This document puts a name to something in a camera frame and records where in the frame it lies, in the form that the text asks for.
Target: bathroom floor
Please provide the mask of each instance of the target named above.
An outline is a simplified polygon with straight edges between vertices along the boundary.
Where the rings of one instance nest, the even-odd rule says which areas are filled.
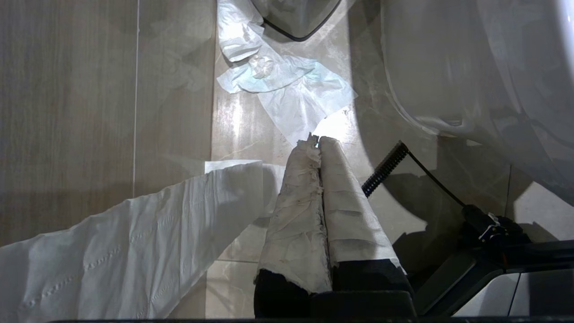
[[[358,95],[315,133],[342,142],[360,182],[401,140],[463,202],[513,218],[535,241],[574,239],[574,207],[491,149],[397,113],[380,12],[380,1],[342,0],[302,43],[266,26],[278,53],[317,59]],[[229,68],[214,16],[209,1],[0,3],[0,39],[11,44],[0,55],[0,137],[10,139],[0,145],[0,247],[200,175],[206,160],[286,163],[292,147],[256,95],[214,80]],[[408,157],[369,201],[408,272],[453,250],[460,207]],[[251,224],[171,317],[252,317],[267,225]]]

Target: black cable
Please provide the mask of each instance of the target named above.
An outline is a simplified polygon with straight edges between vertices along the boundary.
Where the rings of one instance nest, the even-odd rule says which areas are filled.
[[[361,187],[364,194],[369,197],[371,193],[391,174],[391,172],[398,166],[398,164],[409,155],[415,163],[425,172],[427,176],[435,184],[437,184],[445,193],[448,194],[456,203],[460,206],[465,207],[464,204],[458,197],[456,197],[452,192],[450,192],[439,180],[431,174],[426,167],[418,161],[418,159],[410,152],[409,148],[401,141],[389,152],[389,154],[383,159],[383,161],[377,166],[374,173],[369,177],[369,179]]]

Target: toilet bowl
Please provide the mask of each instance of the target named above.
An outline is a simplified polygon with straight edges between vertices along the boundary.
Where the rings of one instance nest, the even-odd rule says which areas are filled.
[[[574,1],[385,0],[391,101],[489,145],[574,205]]]

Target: white toilet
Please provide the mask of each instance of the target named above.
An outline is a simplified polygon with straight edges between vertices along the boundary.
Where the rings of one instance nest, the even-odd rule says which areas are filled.
[[[574,1],[385,0],[398,111],[489,145],[574,205]]]

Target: black ribbed tube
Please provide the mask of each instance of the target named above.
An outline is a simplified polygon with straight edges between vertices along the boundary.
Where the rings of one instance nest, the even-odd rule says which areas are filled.
[[[377,166],[375,172],[361,187],[364,194],[369,197],[371,193],[391,174],[399,163],[408,155],[409,149],[402,142],[389,152],[383,161]]]

